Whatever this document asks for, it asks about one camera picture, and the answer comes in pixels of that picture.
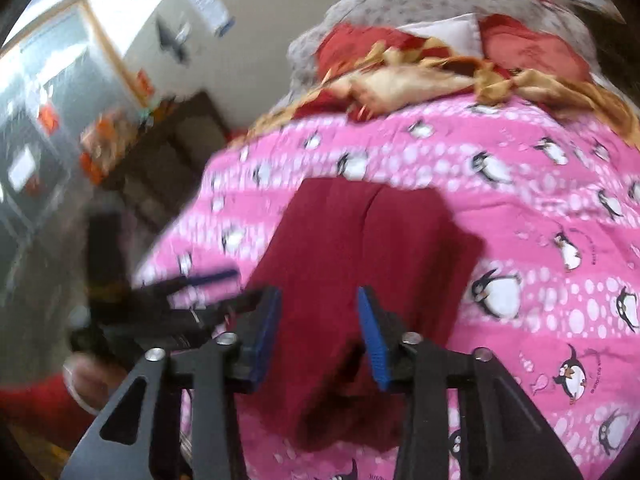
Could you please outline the person left hand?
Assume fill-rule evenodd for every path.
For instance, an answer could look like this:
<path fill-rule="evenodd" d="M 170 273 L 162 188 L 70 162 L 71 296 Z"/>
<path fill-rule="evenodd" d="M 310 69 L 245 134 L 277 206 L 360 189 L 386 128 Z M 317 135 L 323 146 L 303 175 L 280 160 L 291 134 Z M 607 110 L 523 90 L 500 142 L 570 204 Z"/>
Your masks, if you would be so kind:
<path fill-rule="evenodd" d="M 65 387 L 88 413 L 96 415 L 128 375 L 117 364 L 103 362 L 87 353 L 73 353 L 63 365 Z"/>

